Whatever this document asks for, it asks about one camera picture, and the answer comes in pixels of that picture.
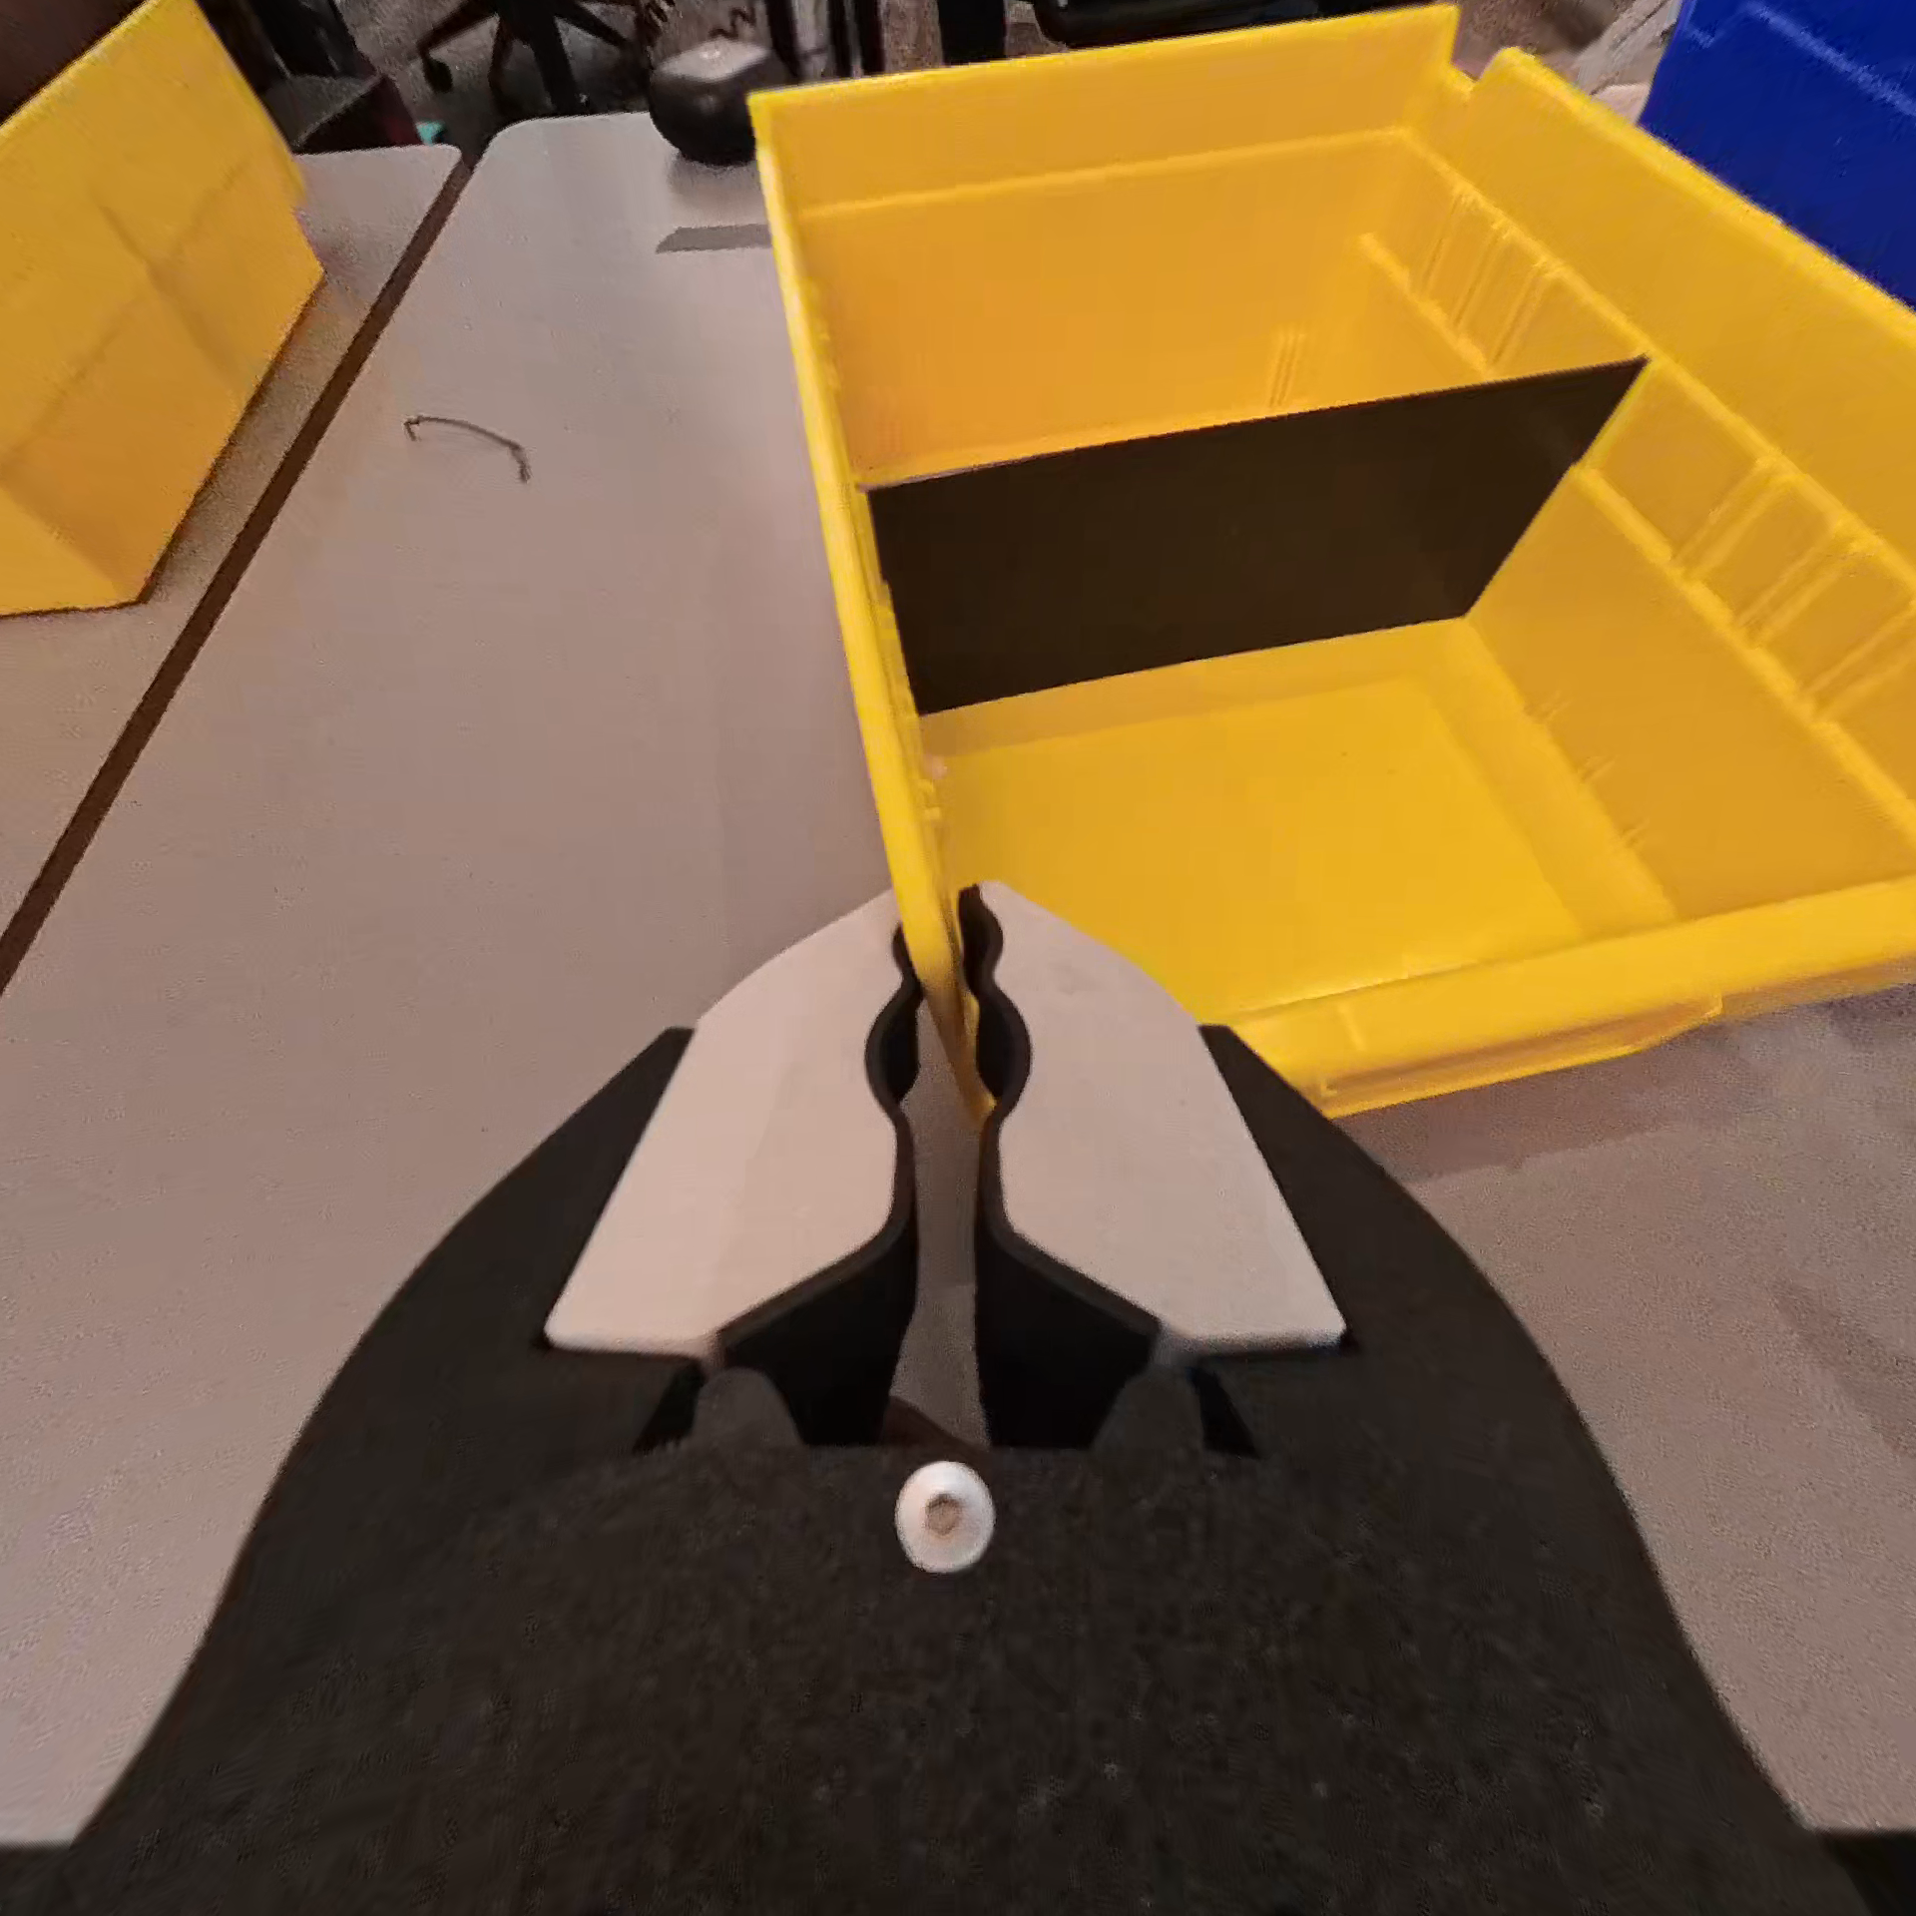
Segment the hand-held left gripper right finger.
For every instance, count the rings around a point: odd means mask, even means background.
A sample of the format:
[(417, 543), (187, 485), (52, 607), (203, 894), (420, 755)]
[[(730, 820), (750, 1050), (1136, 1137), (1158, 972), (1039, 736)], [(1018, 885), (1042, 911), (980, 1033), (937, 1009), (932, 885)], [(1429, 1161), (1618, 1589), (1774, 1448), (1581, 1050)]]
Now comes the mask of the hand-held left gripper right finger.
[(1087, 1445), (1142, 1372), (1336, 1349), (1348, 1322), (1207, 1030), (1006, 882), (962, 892), (974, 1358), (995, 1445)]

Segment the blue plastic bin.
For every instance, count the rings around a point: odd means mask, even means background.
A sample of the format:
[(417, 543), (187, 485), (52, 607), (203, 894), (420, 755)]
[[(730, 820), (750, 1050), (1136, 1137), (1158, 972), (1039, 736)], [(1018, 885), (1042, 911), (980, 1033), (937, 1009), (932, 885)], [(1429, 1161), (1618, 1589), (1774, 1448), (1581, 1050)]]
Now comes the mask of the blue plastic bin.
[(1913, 302), (1911, 2), (1685, 2), (1639, 122)]

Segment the yellow plastic bin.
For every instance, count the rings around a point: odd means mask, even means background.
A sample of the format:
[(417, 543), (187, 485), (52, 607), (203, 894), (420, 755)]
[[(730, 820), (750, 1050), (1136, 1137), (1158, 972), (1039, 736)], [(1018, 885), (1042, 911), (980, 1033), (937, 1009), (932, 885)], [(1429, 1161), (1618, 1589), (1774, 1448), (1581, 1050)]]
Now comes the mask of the yellow plastic bin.
[(2, 131), (2, 614), (135, 602), (323, 268), (199, 5), (136, 7)]
[[(1006, 882), (1332, 1114), (1911, 983), (1911, 307), (1452, 7), (750, 104), (901, 933)], [(1642, 357), (1476, 607), (922, 713), (869, 492)]]

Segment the dark round object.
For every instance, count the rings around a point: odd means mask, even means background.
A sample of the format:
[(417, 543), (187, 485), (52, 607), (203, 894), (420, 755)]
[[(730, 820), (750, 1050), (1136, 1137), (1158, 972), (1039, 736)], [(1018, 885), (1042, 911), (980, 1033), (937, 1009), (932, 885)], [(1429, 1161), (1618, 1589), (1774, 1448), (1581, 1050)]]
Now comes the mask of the dark round object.
[(657, 62), (646, 100), (657, 131), (685, 160), (728, 168), (754, 156), (750, 98), (790, 79), (775, 49), (711, 37)]

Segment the black bin divider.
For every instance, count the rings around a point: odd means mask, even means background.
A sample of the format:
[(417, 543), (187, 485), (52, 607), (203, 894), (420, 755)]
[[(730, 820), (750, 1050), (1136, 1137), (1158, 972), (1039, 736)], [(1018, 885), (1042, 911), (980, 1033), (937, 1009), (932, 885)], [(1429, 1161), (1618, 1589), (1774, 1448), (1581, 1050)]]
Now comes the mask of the black bin divider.
[(1468, 614), (1642, 357), (869, 492), (922, 713)]

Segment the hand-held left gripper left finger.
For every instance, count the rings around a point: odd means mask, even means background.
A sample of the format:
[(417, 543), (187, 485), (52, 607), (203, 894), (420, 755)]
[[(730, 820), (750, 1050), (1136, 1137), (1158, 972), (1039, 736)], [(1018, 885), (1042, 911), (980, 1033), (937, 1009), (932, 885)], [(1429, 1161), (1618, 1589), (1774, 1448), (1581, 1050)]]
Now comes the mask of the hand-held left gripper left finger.
[(918, 1003), (892, 894), (730, 987), (685, 1030), (544, 1344), (759, 1372), (804, 1444), (873, 1445), (918, 1301)]

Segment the black office chair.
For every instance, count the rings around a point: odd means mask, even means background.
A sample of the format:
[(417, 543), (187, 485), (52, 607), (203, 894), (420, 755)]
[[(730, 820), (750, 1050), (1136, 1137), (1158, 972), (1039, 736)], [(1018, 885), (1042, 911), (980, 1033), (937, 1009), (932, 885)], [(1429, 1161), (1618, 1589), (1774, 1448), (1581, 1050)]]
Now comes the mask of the black office chair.
[(501, 122), (533, 114), (533, 107), (511, 90), (514, 53), (525, 53), (533, 64), (538, 112), (576, 116), (593, 112), (596, 102), (571, 58), (566, 32), (608, 48), (619, 75), (637, 84), (646, 81), (657, 41), (655, 18), (641, 2), (460, 2), (416, 37), (412, 58), (428, 90), (450, 96), (454, 78), (447, 48), (484, 26), (492, 33), (485, 100)]

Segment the grey desk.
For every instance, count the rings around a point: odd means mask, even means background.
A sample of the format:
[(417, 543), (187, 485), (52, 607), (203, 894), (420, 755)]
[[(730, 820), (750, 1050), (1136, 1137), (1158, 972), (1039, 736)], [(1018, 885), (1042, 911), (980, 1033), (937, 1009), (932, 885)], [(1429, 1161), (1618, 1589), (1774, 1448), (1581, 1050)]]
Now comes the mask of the grey desk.
[(2, 977), (153, 741), (470, 173), (455, 148), (300, 160), (323, 278), (136, 603), (4, 619)]
[[(4, 985), (4, 1843), (178, 1686), (444, 1231), (885, 882), (749, 173), (476, 161)], [(1345, 1119), (1517, 1306), (1748, 1739), (1911, 1828), (1911, 992)]]

